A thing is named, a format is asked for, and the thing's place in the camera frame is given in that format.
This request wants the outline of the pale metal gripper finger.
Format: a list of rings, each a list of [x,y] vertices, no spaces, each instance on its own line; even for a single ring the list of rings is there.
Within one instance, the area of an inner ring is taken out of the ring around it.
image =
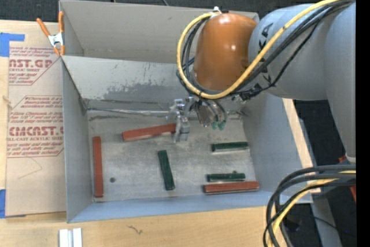
[[[190,123],[187,117],[178,116],[176,118],[175,133],[172,137],[174,143],[186,141],[190,133]]]
[[[168,120],[176,120],[178,117],[184,114],[185,103],[183,99],[175,99],[173,104],[169,107],[168,115],[166,118]]]

